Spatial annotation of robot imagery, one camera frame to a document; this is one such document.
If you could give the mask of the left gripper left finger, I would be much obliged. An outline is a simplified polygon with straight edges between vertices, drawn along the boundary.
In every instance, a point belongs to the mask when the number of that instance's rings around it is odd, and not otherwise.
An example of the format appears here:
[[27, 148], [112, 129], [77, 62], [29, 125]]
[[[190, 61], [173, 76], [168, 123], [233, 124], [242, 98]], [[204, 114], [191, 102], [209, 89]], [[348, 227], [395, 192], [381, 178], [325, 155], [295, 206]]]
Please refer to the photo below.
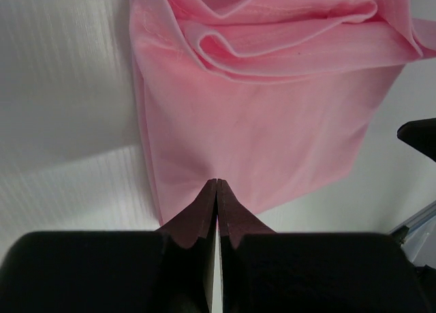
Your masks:
[[154, 231], [37, 231], [1, 264], [2, 312], [209, 312], [217, 181]]

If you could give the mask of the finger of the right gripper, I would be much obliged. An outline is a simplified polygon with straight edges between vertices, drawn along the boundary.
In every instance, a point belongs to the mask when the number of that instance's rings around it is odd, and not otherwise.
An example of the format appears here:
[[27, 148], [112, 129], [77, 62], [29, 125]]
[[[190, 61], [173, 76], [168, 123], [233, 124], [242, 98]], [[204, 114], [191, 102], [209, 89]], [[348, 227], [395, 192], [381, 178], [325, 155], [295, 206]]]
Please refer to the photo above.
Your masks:
[[397, 131], [397, 138], [426, 157], [436, 158], [436, 118], [409, 121]]

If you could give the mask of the pink t-shirt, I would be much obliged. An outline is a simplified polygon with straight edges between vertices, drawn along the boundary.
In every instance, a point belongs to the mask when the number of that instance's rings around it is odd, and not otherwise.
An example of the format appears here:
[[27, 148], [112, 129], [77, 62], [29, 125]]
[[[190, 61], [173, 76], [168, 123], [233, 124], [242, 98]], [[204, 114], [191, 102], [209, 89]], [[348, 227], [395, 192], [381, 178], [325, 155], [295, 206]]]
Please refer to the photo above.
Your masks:
[[157, 218], [210, 179], [260, 213], [346, 176], [408, 63], [435, 56], [410, 0], [130, 0]]

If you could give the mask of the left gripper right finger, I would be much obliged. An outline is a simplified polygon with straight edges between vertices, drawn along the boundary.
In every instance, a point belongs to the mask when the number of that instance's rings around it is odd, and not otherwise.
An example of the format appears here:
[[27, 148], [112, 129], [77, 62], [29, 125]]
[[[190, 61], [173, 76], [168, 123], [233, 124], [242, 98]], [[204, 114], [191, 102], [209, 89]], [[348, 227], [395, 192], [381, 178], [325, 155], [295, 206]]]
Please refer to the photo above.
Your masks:
[[430, 312], [390, 235], [277, 233], [217, 182], [224, 312]]

